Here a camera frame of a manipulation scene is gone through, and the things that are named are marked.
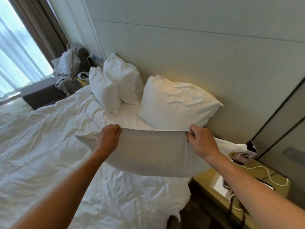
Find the curtain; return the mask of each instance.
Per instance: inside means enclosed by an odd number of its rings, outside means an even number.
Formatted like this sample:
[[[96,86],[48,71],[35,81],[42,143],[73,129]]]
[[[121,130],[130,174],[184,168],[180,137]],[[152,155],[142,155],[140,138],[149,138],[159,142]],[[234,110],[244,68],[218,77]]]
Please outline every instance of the curtain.
[[[0,100],[52,74],[52,68],[8,0],[0,0]]]
[[[9,0],[49,64],[66,51],[68,40],[47,0]]]

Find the brown curtain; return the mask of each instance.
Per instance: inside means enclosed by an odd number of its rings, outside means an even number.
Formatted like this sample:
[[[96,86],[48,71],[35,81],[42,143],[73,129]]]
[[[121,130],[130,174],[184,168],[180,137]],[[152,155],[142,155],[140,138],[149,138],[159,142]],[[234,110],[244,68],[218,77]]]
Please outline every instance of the brown curtain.
[[[9,1],[50,64],[66,51],[68,40],[47,0]]]

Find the white bedsheet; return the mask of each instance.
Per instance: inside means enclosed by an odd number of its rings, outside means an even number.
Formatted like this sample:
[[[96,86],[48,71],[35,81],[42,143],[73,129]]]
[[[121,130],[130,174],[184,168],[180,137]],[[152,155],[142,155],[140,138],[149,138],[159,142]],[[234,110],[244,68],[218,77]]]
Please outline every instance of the white bedsheet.
[[[9,228],[88,154],[75,134],[118,123],[152,129],[122,104],[104,111],[90,86],[0,127],[0,229]],[[190,197],[188,178],[138,176],[103,164],[69,228],[166,228]]]

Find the forearm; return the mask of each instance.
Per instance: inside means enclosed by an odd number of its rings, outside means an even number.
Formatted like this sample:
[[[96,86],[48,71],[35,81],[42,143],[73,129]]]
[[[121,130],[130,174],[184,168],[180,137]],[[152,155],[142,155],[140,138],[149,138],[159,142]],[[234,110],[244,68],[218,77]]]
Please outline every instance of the forearm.
[[[301,228],[305,212],[237,167],[226,156],[207,159],[261,228]]]
[[[95,173],[107,157],[92,153],[14,225],[13,229],[67,228]]]

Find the white pillow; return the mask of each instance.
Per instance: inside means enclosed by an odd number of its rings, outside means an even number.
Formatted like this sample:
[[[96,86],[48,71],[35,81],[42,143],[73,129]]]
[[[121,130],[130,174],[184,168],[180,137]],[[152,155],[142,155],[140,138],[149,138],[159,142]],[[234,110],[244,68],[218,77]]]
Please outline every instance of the white pillow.
[[[190,124],[204,126],[223,106],[205,90],[188,83],[149,77],[138,116],[158,129],[189,130]]]
[[[91,91],[106,111],[117,115],[120,108],[120,97],[114,84],[98,67],[91,67],[89,71]]]
[[[95,148],[95,140],[100,132],[76,137]],[[233,144],[216,139],[219,150],[245,152],[245,144]],[[124,128],[116,150],[106,162],[118,170],[144,176],[192,177],[207,171],[210,165],[199,157],[186,142],[182,131],[144,131]]]
[[[144,88],[139,70],[115,54],[108,57],[103,70],[117,85],[120,99],[127,104],[136,104],[142,96]]]

